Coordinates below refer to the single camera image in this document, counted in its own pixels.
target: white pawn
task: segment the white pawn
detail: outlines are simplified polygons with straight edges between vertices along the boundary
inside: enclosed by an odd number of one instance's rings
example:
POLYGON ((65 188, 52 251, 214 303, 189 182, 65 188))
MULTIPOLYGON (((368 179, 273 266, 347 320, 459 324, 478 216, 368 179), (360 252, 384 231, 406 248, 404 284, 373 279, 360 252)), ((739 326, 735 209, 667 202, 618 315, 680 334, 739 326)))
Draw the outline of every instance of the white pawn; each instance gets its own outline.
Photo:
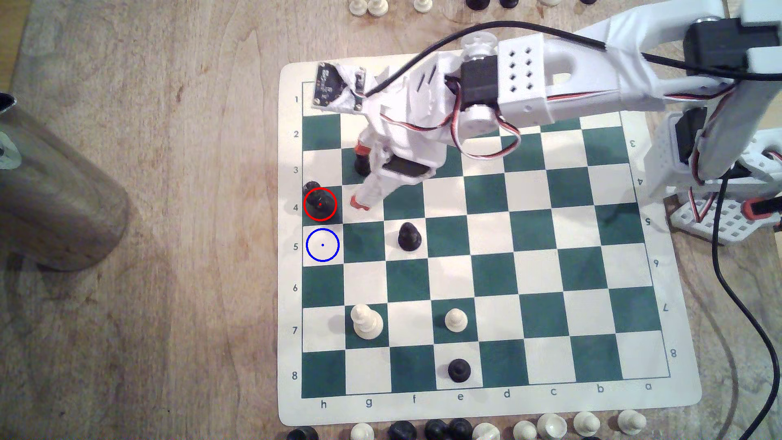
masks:
POLYGON ((350 310, 353 330, 363 339, 375 339, 383 331, 383 318, 366 304, 356 304, 350 310))
POLYGON ((568 433, 568 422, 562 417, 545 413, 538 419, 538 434, 543 440, 556 440, 568 433))
POLYGON ((582 411, 573 419, 573 427, 581 437, 592 437, 600 429, 600 419, 589 411, 582 411))
POLYGON ((513 427, 514 440, 535 440, 537 431, 535 425, 527 420, 522 420, 513 427))
POLYGON ((458 308, 452 308, 445 315, 445 327, 454 333, 466 329, 467 321, 467 314, 458 308))
POLYGON ((389 11, 388 0, 369 0, 367 7, 373 16, 384 16, 389 11))
POLYGON ((375 430, 368 424, 357 424, 350 430, 350 440, 375 440, 375 430))
POLYGON ((619 419, 616 423, 625 434, 635 435, 646 427, 646 417, 632 409, 625 409, 619 413, 619 419))

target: chess square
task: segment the chess square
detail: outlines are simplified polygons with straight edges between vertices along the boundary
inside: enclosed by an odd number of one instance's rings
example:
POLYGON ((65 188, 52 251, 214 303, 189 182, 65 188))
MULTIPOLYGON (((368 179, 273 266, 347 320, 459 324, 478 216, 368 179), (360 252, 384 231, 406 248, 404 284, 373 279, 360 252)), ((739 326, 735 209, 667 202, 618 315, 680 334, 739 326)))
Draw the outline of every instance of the chess square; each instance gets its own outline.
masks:
POLYGON ((471 298, 472 260, 469 255, 430 258, 429 293, 432 299, 471 298))
POLYGON ((345 306, 302 310, 302 350, 326 352, 345 349, 345 306))
POLYGON ((594 206, 573 206, 551 210, 558 248, 600 246, 594 209, 594 206))
POLYGON ((546 170, 509 172, 505 175, 505 189, 510 211, 551 208, 546 170))
POLYGON ((587 153, 581 131, 543 132, 540 142, 547 170, 586 167, 587 153))
POLYGON ((430 301, 403 301, 388 304, 389 344, 434 344, 430 301))
POLYGON ((345 393, 391 392, 391 350, 388 347, 345 350, 345 393))
POLYGON ((623 378, 641 379, 670 375, 660 330, 617 334, 616 345, 619 347, 623 378))
POLYGON ((481 370, 481 351, 477 341, 435 345, 435 371, 438 390, 481 388, 483 386, 481 370), (454 382, 448 375, 448 366, 454 359, 464 359, 470 364, 470 377, 464 382, 454 382))
POLYGON ((642 287, 651 285, 645 243, 603 246, 605 279, 608 287, 642 287))
POLYGON ((426 218, 467 214, 464 178, 426 179, 422 185, 426 218))
POLYGON ((516 295, 475 297, 479 341, 524 339, 522 308, 516 295))
POLYGON ((505 211, 467 216, 471 254, 513 252, 513 235, 511 234, 511 216, 509 214, 505 211))
POLYGON ((562 292, 562 275, 556 249, 513 253, 520 294, 562 292))
POLYGON ((426 239, 425 218, 405 218, 402 220, 386 220, 383 222, 386 233, 386 260, 415 260, 429 256, 429 243, 426 239), (421 246, 415 251, 406 251, 399 246, 399 231, 406 222, 412 223, 421 234, 421 246))
POLYGON ((571 290, 565 292, 570 336, 613 334, 614 316, 608 290, 571 290))
POLYGON ((570 337, 535 337, 524 340, 530 384, 576 381, 570 337))
POLYGON ((589 165, 626 164, 627 145, 622 127, 583 130, 586 161, 589 165))
POLYGON ((472 298, 432 301, 432 325, 435 344, 478 340, 478 327, 475 324, 475 303, 472 298), (452 308, 458 308, 467 315, 467 328, 459 333, 452 332, 445 327, 445 315, 452 308))
POLYGON ((386 262, 365 261, 343 265, 345 305, 388 302, 386 296, 386 262))

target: wood grain surface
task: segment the wood grain surface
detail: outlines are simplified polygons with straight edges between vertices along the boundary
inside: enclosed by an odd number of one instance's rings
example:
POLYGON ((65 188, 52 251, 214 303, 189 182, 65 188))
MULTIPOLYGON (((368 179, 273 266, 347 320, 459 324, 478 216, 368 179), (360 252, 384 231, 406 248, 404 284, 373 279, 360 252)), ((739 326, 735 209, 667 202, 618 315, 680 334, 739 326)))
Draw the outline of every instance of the wood grain surface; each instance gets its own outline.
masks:
MULTIPOLYGON (((492 2, 483 13, 435 0, 426 15, 395 0, 381 19, 352 17, 346 3, 33 4, 12 90, 117 179, 132 206, 120 245, 92 269, 48 272, 0 255, 0 438, 284 438, 275 374, 282 67, 417 52, 500 18, 574 31, 642 0, 564 0, 552 9, 522 0, 512 11, 492 2)), ((660 50, 681 55, 675 45, 660 50)), ((647 429, 636 438, 736 438, 766 399, 770 362, 720 290, 708 243, 673 239, 703 399, 644 410, 647 429)), ((779 346, 772 233, 721 255, 726 278, 779 346)), ((604 440, 623 437, 617 413, 598 414, 604 440)), ((491 420, 511 438, 515 422, 534 417, 472 421, 491 420)), ((388 423, 373 426, 386 437, 388 423)), ((350 426, 317 429, 347 439, 350 426)), ((777 402, 755 438, 780 437, 777 402)))

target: black pawn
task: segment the black pawn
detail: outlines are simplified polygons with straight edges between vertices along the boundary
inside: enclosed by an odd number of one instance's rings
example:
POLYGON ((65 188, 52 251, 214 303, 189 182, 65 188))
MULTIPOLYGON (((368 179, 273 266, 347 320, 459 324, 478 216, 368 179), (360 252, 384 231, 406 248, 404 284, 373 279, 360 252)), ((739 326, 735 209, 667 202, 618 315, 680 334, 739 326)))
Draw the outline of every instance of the black pawn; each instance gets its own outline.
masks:
POLYGON ((311 426, 300 426, 290 431, 285 440, 319 440, 319 437, 311 426))
POLYGON ((394 422, 389 427, 389 440, 415 440, 418 438, 418 432, 415 426, 407 420, 394 422))
POLYGON ((465 419, 453 419, 448 424, 448 434, 453 440, 472 440, 472 425, 465 419))
POLYGON ((412 252, 421 246, 421 234, 412 223, 405 222, 399 228, 399 238, 396 241, 404 251, 412 252))

